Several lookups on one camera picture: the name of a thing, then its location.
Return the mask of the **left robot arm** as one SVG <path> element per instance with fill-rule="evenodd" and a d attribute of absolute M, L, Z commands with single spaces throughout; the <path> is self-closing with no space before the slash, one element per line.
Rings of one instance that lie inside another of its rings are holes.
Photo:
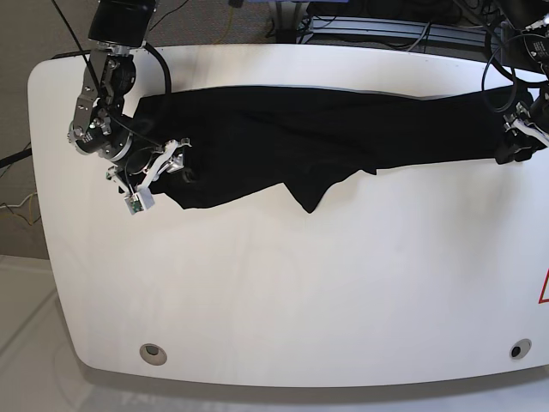
<path fill-rule="evenodd" d="M 518 32 L 516 40 L 540 71 L 548 74 L 548 2 L 497 1 L 503 16 Z M 504 139 L 495 154 L 500 165 L 529 160 L 548 147 L 548 81 L 538 87 L 539 95 L 531 103 L 518 100 L 504 114 Z"/>

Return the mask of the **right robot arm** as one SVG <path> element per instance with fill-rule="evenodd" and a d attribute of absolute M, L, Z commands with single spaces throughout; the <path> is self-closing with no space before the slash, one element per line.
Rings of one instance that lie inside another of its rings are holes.
<path fill-rule="evenodd" d="M 103 1 L 90 38 L 70 141 L 112 163 L 110 178 L 135 200 L 163 194 L 184 209 L 207 209 L 284 185 L 304 209 L 356 172 L 453 161 L 499 165 L 529 160 L 532 96 L 510 86 L 414 98 L 326 88 L 243 86 L 172 89 L 123 113 L 154 5 Z"/>

